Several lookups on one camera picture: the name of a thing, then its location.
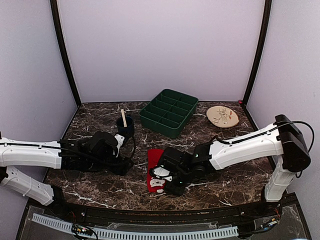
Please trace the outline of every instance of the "green plastic container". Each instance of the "green plastic container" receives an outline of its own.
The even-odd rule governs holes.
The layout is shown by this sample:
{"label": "green plastic container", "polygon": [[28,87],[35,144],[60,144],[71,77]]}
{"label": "green plastic container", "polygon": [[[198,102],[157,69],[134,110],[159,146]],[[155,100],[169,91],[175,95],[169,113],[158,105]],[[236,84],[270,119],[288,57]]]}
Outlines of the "green plastic container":
{"label": "green plastic container", "polygon": [[164,89],[140,112],[143,127],[175,139],[196,111],[198,98]]}

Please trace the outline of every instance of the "patterned plate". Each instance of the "patterned plate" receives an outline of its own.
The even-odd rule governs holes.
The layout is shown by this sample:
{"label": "patterned plate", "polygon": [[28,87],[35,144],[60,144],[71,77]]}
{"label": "patterned plate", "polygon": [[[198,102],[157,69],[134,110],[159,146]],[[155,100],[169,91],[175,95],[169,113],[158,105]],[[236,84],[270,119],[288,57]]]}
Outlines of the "patterned plate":
{"label": "patterned plate", "polygon": [[225,106],[210,107],[206,115],[210,122],[219,128],[231,128],[239,123],[237,114]]}

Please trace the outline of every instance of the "black pole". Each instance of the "black pole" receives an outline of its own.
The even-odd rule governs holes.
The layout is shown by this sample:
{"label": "black pole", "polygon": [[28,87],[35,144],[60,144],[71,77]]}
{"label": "black pole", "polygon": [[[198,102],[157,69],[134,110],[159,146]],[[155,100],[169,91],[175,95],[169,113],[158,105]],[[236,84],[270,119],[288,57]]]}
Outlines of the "black pole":
{"label": "black pole", "polygon": [[244,105],[248,104],[248,101],[249,101],[249,98],[250,98],[250,95],[251,95],[251,92],[252,92],[252,89],[254,87],[254,83],[256,80],[262,52],[263,52],[265,41],[266,41],[268,23],[269,23],[270,12],[271,12],[271,5],[272,5],[272,0],[265,0],[258,45],[256,47],[256,52],[255,52],[255,56],[254,56],[254,61],[253,61],[249,81],[246,86],[246,90],[245,90],[243,100],[242,100]]}
{"label": "black pole", "polygon": [[75,79],[74,79],[74,76],[72,74],[71,67],[70,67],[70,62],[69,62],[69,58],[68,58],[68,54],[67,54],[64,35],[62,32],[62,28],[61,28],[57,0],[50,0],[50,4],[51,4],[51,11],[52,11],[52,18],[53,18],[53,23],[54,23],[54,28],[55,28],[55,34],[56,34],[56,38],[58,40],[60,54],[62,57],[65,73],[68,78],[75,103],[78,107],[80,107],[82,103],[81,103],[81,99],[80,99],[80,96],[78,93],[76,82],[75,82]]}

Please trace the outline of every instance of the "red object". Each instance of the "red object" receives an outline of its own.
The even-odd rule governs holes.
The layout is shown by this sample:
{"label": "red object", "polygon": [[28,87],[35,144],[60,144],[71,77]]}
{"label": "red object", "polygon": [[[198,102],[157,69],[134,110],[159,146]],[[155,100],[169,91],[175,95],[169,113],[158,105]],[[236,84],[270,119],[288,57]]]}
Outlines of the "red object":
{"label": "red object", "polygon": [[161,155],[164,153],[164,150],[162,149],[149,149],[148,150],[148,172],[146,174],[146,184],[148,186],[148,190],[150,193],[156,193],[157,190],[163,189],[165,187],[165,184],[163,186],[155,186],[151,187],[150,181],[152,179],[152,176],[150,176],[149,171],[150,169],[154,168],[161,158]]}

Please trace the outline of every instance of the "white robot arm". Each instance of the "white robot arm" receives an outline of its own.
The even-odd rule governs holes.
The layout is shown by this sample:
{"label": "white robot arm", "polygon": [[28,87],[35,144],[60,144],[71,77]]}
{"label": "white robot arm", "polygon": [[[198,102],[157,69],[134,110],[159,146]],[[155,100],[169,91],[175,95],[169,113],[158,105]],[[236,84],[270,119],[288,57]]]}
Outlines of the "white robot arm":
{"label": "white robot arm", "polygon": [[275,123],[244,136],[197,145],[191,155],[172,147],[165,149],[150,174],[167,180],[164,191],[182,195],[187,183],[214,171],[241,162],[278,156],[276,168],[264,189],[266,202],[278,202],[296,173],[306,169],[310,156],[301,131],[285,115],[275,117]]}
{"label": "white robot arm", "polygon": [[124,140],[124,136],[112,136],[107,132],[96,132],[93,137],[80,141],[51,142],[15,141],[0,135],[0,186],[13,189],[45,206],[54,201],[64,201],[59,187],[32,179],[14,166],[41,166],[82,172],[108,169],[114,174],[125,175],[133,162],[119,155]]}

